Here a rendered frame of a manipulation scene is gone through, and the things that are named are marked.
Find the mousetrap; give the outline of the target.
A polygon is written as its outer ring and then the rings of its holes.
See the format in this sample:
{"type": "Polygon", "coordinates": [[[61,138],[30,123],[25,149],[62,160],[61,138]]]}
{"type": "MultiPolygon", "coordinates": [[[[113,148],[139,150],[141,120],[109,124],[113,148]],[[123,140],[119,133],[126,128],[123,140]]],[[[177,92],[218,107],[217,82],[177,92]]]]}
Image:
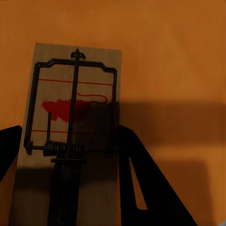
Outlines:
{"type": "Polygon", "coordinates": [[[35,43],[8,226],[116,226],[121,55],[35,43]]]}

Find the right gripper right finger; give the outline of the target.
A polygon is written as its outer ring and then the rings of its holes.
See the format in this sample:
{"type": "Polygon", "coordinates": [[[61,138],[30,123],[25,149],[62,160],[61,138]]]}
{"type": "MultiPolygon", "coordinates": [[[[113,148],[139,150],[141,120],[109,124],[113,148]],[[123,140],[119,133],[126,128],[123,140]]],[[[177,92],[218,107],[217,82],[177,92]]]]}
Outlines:
{"type": "Polygon", "coordinates": [[[136,133],[118,126],[121,226],[197,226],[136,133]],[[129,157],[147,210],[137,208],[129,157]]]}

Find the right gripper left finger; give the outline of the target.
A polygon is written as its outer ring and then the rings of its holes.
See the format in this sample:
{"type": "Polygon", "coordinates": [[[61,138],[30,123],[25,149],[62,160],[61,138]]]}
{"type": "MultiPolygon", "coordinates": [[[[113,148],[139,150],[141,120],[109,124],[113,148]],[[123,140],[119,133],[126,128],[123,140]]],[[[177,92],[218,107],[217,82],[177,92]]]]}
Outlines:
{"type": "Polygon", "coordinates": [[[0,181],[19,152],[21,135],[20,125],[0,130],[0,181]]]}

